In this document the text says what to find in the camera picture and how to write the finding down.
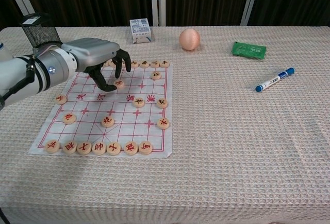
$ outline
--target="brown egg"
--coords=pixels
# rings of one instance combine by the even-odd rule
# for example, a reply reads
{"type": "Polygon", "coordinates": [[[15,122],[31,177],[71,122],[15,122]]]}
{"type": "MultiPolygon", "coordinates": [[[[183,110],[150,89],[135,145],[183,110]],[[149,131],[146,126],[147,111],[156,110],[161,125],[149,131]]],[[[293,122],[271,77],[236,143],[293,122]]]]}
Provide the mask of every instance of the brown egg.
{"type": "Polygon", "coordinates": [[[185,29],[182,31],[179,42],[183,49],[194,50],[200,44],[200,34],[194,29],[185,29]]]}

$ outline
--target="chinese chess board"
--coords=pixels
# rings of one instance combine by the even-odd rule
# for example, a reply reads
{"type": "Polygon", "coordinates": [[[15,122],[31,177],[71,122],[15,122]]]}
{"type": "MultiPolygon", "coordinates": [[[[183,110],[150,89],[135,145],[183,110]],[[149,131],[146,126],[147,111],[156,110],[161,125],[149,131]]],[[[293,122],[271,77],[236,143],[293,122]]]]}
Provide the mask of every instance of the chinese chess board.
{"type": "MultiPolygon", "coordinates": [[[[102,74],[108,84],[115,80],[114,68],[102,69],[102,74]]],[[[113,92],[100,90],[94,80],[85,73],[77,73],[70,79],[62,94],[66,95],[68,101],[63,105],[55,105],[47,117],[40,133],[33,142],[30,154],[45,154],[45,144],[49,140],[58,140],[61,144],[58,152],[54,155],[67,155],[62,151],[62,145],[70,140],[77,143],[89,141],[94,144],[103,141],[106,145],[118,142],[122,151],[111,156],[107,153],[101,156],[108,157],[150,157],[166,158],[172,153],[172,124],[166,130],[157,127],[157,120],[166,117],[172,120],[172,65],[168,68],[135,68],[131,72],[122,70],[120,78],[125,87],[113,92]],[[151,73],[161,73],[161,79],[151,79],[151,73]],[[141,97],[145,105],[141,108],[133,106],[134,98],[141,97]],[[159,98],[168,100],[169,105],[165,109],[156,106],[159,98]],[[74,113],[77,120],[73,124],[65,125],[63,116],[74,113]],[[114,125],[105,128],[101,121],[105,116],[114,118],[114,125]],[[153,151],[149,155],[139,152],[133,156],[123,151],[128,141],[137,144],[148,140],[153,145],[153,151]]],[[[92,152],[85,156],[96,156],[92,152]]]]}

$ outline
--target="robotic arm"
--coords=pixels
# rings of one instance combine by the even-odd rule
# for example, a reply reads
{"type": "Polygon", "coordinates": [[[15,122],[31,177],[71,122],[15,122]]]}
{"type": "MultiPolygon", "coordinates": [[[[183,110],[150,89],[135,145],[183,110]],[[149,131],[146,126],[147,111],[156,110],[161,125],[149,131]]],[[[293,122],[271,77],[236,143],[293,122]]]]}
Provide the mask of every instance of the robotic arm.
{"type": "Polygon", "coordinates": [[[114,91],[101,73],[103,64],[112,59],[118,78],[124,59],[130,72],[130,57],[114,42],[82,38],[64,43],[61,48],[50,45],[36,55],[26,55],[0,62],[0,110],[71,78],[75,72],[88,73],[99,89],[114,91]]]}

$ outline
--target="small box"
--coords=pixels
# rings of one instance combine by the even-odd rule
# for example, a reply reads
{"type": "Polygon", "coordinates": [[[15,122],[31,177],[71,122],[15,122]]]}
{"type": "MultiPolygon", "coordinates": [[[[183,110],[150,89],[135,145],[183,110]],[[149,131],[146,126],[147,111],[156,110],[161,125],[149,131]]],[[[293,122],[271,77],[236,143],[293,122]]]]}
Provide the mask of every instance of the small box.
{"type": "Polygon", "coordinates": [[[148,19],[129,20],[133,43],[151,42],[151,31],[148,19]]]}

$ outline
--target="green wrapper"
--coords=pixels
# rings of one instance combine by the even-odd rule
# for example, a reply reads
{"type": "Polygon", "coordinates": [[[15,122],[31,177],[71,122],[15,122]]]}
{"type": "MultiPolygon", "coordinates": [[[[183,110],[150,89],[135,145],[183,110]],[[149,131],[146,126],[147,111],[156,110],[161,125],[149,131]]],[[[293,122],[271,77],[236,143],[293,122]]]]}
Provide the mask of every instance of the green wrapper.
{"type": "Polygon", "coordinates": [[[265,46],[235,42],[233,46],[233,55],[239,55],[248,58],[264,59],[266,53],[265,46]]]}

